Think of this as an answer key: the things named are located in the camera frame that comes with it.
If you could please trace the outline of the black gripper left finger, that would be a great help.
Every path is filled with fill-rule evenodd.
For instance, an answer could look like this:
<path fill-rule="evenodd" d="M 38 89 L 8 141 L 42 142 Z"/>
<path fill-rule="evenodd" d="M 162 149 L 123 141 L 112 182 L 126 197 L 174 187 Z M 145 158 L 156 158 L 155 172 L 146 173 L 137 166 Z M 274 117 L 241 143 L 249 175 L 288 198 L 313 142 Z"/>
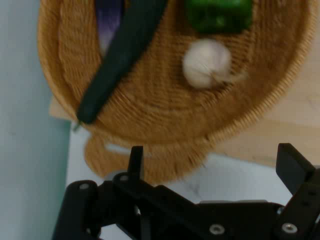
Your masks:
<path fill-rule="evenodd" d="M 196 205 L 170 189 L 143 181 L 144 150 L 131 149 L 128 169 L 97 185 L 75 181 L 66 188 L 52 239 L 98 240 L 116 226 L 131 240 L 198 240 Z"/>

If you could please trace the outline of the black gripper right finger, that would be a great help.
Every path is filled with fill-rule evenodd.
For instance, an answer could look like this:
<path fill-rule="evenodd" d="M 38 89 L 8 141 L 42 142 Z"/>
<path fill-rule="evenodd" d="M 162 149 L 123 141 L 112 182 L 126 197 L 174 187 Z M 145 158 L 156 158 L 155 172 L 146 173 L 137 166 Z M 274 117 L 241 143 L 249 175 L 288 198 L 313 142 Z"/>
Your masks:
<path fill-rule="evenodd" d="M 276 173 L 292 194 L 275 223 L 279 240 L 320 238 L 320 170 L 293 145 L 280 143 Z"/>

